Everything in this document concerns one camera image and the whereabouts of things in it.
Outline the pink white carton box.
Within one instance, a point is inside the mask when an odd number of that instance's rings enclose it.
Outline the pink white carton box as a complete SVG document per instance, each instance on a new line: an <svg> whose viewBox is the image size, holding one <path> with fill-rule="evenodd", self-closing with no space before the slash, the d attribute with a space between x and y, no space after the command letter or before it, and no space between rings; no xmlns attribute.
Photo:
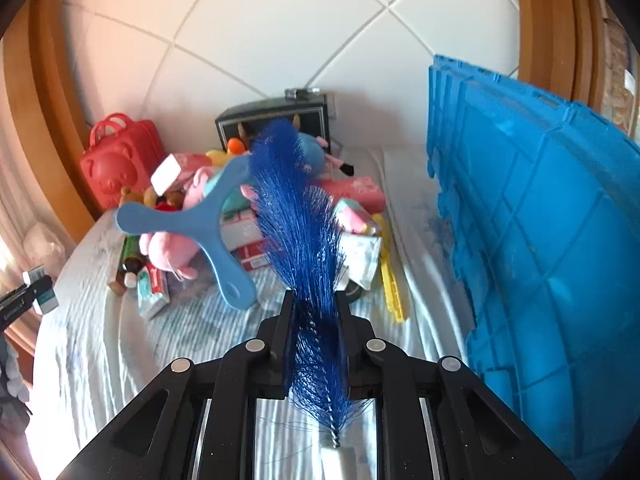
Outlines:
<svg viewBox="0 0 640 480"><path fill-rule="evenodd" d="M196 172L210 165L205 154L175 153L168 155L152 174L151 184L158 196L182 188Z"/></svg>

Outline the blue elephant plush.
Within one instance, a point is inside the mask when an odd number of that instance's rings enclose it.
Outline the blue elephant plush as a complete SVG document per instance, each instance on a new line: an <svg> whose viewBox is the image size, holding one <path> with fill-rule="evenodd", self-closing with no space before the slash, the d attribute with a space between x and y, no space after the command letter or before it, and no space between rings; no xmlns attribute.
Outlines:
<svg viewBox="0 0 640 480"><path fill-rule="evenodd" d="M303 132L298 134L298 140L306 170L314 177L320 176L328 164L326 159L328 142L323 136L312 136Z"/></svg>

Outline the white wet wipes pack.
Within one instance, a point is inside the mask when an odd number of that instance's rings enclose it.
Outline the white wet wipes pack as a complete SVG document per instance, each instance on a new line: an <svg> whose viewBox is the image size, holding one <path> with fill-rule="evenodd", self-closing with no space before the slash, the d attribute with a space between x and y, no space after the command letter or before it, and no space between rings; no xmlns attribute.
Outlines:
<svg viewBox="0 0 640 480"><path fill-rule="evenodd" d="M378 270L382 238L379 236L343 233L340 252L343 257L341 282L356 283L364 290L370 290Z"/></svg>

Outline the pink tissue pack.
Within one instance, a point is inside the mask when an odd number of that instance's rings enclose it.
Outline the pink tissue pack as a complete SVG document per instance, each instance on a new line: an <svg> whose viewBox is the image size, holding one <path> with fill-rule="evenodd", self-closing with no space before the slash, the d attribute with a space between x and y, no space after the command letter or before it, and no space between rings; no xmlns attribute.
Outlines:
<svg viewBox="0 0 640 480"><path fill-rule="evenodd" d="M375 180L370 177L350 177L342 180L320 179L317 184L334 202L346 198L354 200L369 214L386 211L386 198Z"/></svg>

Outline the brown glass bottle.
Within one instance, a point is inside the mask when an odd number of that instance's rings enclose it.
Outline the brown glass bottle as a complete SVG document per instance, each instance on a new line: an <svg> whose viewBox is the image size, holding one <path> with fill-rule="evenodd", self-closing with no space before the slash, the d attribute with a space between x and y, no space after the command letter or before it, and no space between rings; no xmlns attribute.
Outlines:
<svg viewBox="0 0 640 480"><path fill-rule="evenodd" d="M145 263L146 257L140 252L140 236L125 235L116 246L116 254L107 274L107 287L117 296L135 289Z"/></svg>

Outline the toothpaste box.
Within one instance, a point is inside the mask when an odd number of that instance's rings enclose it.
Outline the toothpaste box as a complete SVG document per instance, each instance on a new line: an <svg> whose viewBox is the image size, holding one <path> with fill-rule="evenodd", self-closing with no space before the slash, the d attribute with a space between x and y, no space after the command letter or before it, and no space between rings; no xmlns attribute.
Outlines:
<svg viewBox="0 0 640 480"><path fill-rule="evenodd" d="M154 318L170 303L166 273L147 263L138 274L138 313L145 320Z"/></svg>

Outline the blue bottle brush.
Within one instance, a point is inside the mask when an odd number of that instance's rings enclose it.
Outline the blue bottle brush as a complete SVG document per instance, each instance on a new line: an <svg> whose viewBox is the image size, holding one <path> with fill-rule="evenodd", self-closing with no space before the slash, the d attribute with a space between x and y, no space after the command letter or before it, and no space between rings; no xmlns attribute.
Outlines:
<svg viewBox="0 0 640 480"><path fill-rule="evenodd" d="M258 134L250 175L270 266L293 295L293 401L337 450L362 410L349 378L360 363L356 323L335 290L342 231L329 195L305 168L298 132L288 120L276 119Z"/></svg>

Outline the pink pig plush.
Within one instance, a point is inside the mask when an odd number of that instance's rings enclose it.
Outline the pink pig plush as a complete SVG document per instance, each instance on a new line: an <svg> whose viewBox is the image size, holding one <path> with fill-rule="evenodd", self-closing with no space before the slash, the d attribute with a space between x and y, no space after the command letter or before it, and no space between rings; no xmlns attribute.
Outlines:
<svg viewBox="0 0 640 480"><path fill-rule="evenodd" d="M191 266L191 260L201 247L189 237L169 232L143 233L139 248L153 266L174 274L180 281L194 281L198 277L198 270Z"/></svg>

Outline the blue plastic storage crate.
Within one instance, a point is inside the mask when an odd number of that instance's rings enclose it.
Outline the blue plastic storage crate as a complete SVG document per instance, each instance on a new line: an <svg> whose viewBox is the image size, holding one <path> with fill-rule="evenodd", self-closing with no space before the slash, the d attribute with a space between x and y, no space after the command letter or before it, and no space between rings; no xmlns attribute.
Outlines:
<svg viewBox="0 0 640 480"><path fill-rule="evenodd" d="M639 422L638 145L582 103L438 56L426 152L470 369L577 478L604 478Z"/></svg>

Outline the yellow plastic strip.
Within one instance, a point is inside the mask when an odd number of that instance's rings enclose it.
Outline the yellow plastic strip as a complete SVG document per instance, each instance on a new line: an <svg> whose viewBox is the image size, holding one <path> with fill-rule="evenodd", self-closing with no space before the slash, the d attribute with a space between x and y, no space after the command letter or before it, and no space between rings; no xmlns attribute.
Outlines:
<svg viewBox="0 0 640 480"><path fill-rule="evenodd" d="M408 315L392 265L392 233L382 214L375 214L373 220L380 227L381 249L378 256L378 267L381 273L386 309L390 312L395 323L402 323L405 322Z"/></svg>

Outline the red bear suitcase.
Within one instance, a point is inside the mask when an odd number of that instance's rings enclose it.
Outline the red bear suitcase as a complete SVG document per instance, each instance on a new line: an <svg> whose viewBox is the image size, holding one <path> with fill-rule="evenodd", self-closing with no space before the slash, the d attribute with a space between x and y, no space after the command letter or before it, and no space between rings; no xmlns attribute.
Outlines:
<svg viewBox="0 0 640 480"><path fill-rule="evenodd" d="M145 191L165 157L152 120L113 113L92 127L80 168L100 207L111 209L118 205L122 188Z"/></svg>

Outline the small white green box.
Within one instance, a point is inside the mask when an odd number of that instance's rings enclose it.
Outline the small white green box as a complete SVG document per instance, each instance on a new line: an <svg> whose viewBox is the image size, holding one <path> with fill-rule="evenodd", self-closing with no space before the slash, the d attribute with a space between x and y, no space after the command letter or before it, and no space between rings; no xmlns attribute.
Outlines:
<svg viewBox="0 0 640 480"><path fill-rule="evenodd" d="M58 307L53 281L44 266L36 266L23 272L24 284L34 295L32 307L40 315L46 315Z"/></svg>

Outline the red flat box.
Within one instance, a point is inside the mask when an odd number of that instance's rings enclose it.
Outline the red flat box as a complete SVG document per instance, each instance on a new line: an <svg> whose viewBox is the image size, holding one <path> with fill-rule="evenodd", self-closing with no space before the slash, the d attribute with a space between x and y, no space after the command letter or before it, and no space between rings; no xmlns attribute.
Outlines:
<svg viewBox="0 0 640 480"><path fill-rule="evenodd" d="M270 266L269 257L266 252L266 243L263 240L256 240L256 242L251 242L250 244L235 249L234 255L242 268L247 272Z"/></svg>

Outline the teal pink plush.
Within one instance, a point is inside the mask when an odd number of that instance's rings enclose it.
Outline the teal pink plush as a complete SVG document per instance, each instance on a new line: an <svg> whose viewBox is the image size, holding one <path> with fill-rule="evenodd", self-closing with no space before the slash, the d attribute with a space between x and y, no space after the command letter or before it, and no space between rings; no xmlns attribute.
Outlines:
<svg viewBox="0 0 640 480"><path fill-rule="evenodd" d="M243 195L241 185L232 185L235 175L236 171L233 168L224 167L218 170L205 185L205 195L214 196L221 201L222 214L234 214L250 206L250 200Z"/></svg>

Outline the brown bear plush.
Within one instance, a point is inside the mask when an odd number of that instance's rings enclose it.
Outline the brown bear plush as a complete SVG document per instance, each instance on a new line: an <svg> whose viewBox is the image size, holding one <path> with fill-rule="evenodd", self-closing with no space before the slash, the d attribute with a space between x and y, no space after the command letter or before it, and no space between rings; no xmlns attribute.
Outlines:
<svg viewBox="0 0 640 480"><path fill-rule="evenodd" d="M124 186L120 190L119 206L126 203L138 203L161 211L178 211L182 209L183 195L180 192L157 195L152 186L143 192L134 192L128 186Z"/></svg>

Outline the blue foam boomerang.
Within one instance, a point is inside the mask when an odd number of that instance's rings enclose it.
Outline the blue foam boomerang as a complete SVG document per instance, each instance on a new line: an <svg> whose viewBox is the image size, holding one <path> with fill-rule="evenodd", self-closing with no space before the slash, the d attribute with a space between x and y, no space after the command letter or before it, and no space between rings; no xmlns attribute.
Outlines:
<svg viewBox="0 0 640 480"><path fill-rule="evenodd" d="M257 299L257 289L243 267L230 254L220 229L220 215L228 195L250 180L250 159L232 159L220 173L217 185L201 203L179 212L163 212L128 203L116 212L118 228L128 235L168 232L190 238L206 255L224 302L236 310L247 310Z"/></svg>

